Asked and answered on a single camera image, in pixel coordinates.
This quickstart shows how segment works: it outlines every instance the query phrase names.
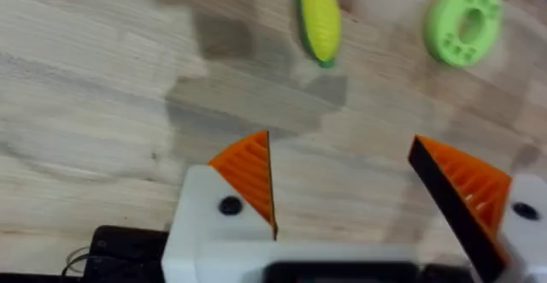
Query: table surface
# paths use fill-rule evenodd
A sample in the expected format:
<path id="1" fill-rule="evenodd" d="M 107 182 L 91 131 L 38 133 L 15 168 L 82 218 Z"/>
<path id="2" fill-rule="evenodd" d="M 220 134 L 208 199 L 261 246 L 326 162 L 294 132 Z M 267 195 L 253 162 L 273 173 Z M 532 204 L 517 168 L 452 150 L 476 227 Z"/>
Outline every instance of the table surface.
<path id="1" fill-rule="evenodd" d="M 294 0 L 0 0 L 0 272 L 58 274 L 94 229 L 162 230 L 185 169 L 271 133 L 280 241 L 462 249 L 407 163 L 415 133 L 547 176 L 547 0 L 503 0 L 488 57 L 425 51 L 431 0 L 339 0 L 337 65 Z"/>

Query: green ring toy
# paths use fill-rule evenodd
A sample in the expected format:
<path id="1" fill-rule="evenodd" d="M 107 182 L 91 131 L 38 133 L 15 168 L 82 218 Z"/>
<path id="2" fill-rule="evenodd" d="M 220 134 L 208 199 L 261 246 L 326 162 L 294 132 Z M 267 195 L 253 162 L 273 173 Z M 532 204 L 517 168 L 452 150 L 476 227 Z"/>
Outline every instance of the green ring toy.
<path id="1" fill-rule="evenodd" d="M 451 66 L 474 64 L 496 40 L 500 22 L 499 0 L 438 0 L 427 13 L 426 47 Z"/>

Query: black cable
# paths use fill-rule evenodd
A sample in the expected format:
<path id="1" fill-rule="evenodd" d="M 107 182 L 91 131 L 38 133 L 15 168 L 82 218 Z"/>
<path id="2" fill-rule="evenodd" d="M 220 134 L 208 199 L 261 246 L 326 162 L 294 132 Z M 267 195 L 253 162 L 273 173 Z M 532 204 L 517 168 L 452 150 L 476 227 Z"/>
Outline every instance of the black cable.
<path id="1" fill-rule="evenodd" d="M 68 265 L 68 264 L 74 259 L 74 257 L 75 257 L 77 254 L 81 253 L 82 251 L 88 251 L 89 249 L 90 249 L 90 247 L 89 247 L 89 245 L 87 245 L 87 246 L 83 246 L 83 247 L 81 247 L 81 248 L 78 248 L 78 249 L 76 249 L 76 250 L 70 252 L 70 254 L 67 255 L 67 258 L 66 258 L 66 260 L 65 260 L 65 263 Z M 73 271 L 73 272 L 75 272 L 75 273 L 77 273 L 77 274 L 83 274 L 83 273 L 84 273 L 84 270 L 76 269 L 76 268 L 74 267 L 74 265 L 70 266 L 70 267 L 68 268 L 68 270 L 71 270 L 71 271 Z"/>
<path id="2" fill-rule="evenodd" d="M 109 259 L 109 260 L 124 262 L 122 267 L 115 268 L 114 270 L 109 271 L 105 275 L 101 276 L 101 278 L 99 278 L 100 281 L 103 281 L 105 278 L 108 278 L 111 275 L 118 274 L 118 273 L 120 273 L 122 271 L 125 271 L 125 270 L 127 270 L 131 267 L 136 266 L 136 265 L 140 264 L 140 266 L 143 267 L 145 264 L 148 264 L 150 262 L 157 262 L 156 260 L 127 259 L 127 258 L 119 258 L 119 257 L 114 257 L 114 256 L 98 256 L 98 255 L 91 255 L 89 253 L 85 253 L 85 254 L 82 254 L 80 256 L 75 257 L 72 261 L 67 263 L 65 268 L 63 268 L 62 271 L 61 271 L 61 275 L 59 277 L 59 283 L 64 283 L 65 279 L 67 278 L 68 270 L 71 269 L 72 266 L 75 263 L 82 262 L 82 261 L 88 261 L 88 260 L 91 260 L 91 259 L 94 259 L 94 260 Z"/>

